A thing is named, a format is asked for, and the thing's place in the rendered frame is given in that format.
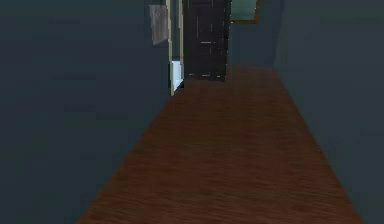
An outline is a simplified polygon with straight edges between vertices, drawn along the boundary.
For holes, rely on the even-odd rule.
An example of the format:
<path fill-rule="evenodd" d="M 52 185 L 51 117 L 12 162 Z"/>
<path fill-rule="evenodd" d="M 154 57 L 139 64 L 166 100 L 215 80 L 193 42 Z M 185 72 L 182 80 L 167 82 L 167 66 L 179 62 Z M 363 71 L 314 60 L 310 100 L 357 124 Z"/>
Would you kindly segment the gold framed green picture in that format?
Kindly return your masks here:
<path fill-rule="evenodd" d="M 230 19 L 233 24 L 256 24 L 262 0 L 232 0 Z"/>

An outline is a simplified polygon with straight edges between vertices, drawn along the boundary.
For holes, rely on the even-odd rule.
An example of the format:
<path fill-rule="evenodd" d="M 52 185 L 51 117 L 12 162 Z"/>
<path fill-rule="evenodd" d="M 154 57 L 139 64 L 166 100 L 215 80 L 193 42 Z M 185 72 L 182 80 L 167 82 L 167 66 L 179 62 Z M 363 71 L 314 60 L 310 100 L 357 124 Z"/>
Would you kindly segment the cream door frame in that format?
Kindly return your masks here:
<path fill-rule="evenodd" d="M 184 81 L 183 0 L 166 0 L 168 22 L 168 56 L 170 95 L 181 88 Z"/>

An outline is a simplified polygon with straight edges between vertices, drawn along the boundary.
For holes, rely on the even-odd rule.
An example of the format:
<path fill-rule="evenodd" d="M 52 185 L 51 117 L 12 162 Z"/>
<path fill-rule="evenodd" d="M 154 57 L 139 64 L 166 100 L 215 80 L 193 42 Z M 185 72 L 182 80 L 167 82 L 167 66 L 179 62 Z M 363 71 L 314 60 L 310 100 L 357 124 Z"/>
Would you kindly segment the black tall cupboard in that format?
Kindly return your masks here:
<path fill-rule="evenodd" d="M 231 0 L 183 0 L 183 56 L 187 79 L 224 81 Z"/>

